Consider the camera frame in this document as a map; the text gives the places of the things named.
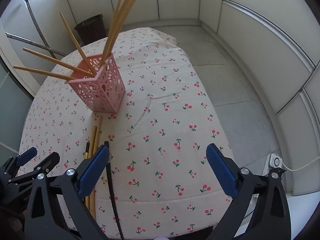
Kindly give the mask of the white kitchen cabinets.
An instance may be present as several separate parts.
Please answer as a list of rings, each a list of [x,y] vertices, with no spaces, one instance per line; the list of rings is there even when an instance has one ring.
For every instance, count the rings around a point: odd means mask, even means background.
[[[67,0],[79,23],[117,0]],[[239,165],[271,153],[286,189],[319,190],[319,20],[305,0],[138,0],[128,28],[177,38],[205,85]]]

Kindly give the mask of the glass sliding door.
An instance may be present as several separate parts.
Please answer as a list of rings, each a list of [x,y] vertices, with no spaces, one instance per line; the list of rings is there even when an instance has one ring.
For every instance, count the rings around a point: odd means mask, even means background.
[[[32,98],[16,82],[3,60],[1,60],[0,101],[1,164],[3,164],[9,157],[18,154],[25,119],[32,103]]]

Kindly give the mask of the cherry print tablecloth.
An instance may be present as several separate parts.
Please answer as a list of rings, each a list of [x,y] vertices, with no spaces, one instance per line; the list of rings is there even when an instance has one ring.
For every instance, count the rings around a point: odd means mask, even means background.
[[[92,127],[109,142],[118,214],[107,175],[95,187],[96,221],[111,239],[175,237],[216,226],[231,200],[206,158],[215,144],[232,150],[206,90],[174,37],[151,28],[121,33],[113,49],[125,85],[116,114],[91,111],[70,85],[47,78],[25,121],[20,152],[37,156],[20,169],[28,173],[52,152],[60,162],[54,176],[84,158]]]

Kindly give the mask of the black chopstick gold band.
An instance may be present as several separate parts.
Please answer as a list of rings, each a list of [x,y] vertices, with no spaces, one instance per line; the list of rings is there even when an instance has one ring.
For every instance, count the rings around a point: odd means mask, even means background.
[[[108,162],[106,164],[106,175],[107,175],[107,183],[108,183],[108,190],[110,194],[110,199],[111,199],[111,204],[112,204],[112,210],[113,214],[115,217],[116,225],[120,234],[121,240],[124,240],[124,235],[121,229],[121,224],[120,224],[120,218],[118,216],[118,211],[117,211],[117,206],[116,206],[116,199],[115,199],[115,194],[114,194],[114,188],[113,188],[113,181],[112,181],[112,171],[111,171],[111,154],[108,154]]]

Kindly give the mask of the dark brown trash bin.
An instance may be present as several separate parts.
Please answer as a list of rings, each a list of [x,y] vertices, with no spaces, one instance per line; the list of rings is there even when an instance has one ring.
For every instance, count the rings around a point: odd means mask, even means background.
[[[74,29],[79,34],[84,45],[88,45],[107,36],[102,14],[95,15],[80,22]]]

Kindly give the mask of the white power strip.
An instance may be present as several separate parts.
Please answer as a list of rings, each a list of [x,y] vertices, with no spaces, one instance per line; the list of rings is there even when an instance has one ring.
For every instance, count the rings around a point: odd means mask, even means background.
[[[282,166],[283,166],[283,159],[279,155],[275,153],[271,153],[266,158],[262,176],[267,175],[270,169],[282,168]]]

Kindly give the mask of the pink perforated utensil holder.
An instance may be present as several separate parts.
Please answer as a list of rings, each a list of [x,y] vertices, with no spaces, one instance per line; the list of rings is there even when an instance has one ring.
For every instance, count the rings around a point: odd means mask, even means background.
[[[74,79],[67,83],[91,111],[117,113],[125,93],[125,85],[113,55],[101,67],[100,54],[88,59],[96,68],[96,76],[86,77],[81,73],[72,73],[71,77]]]

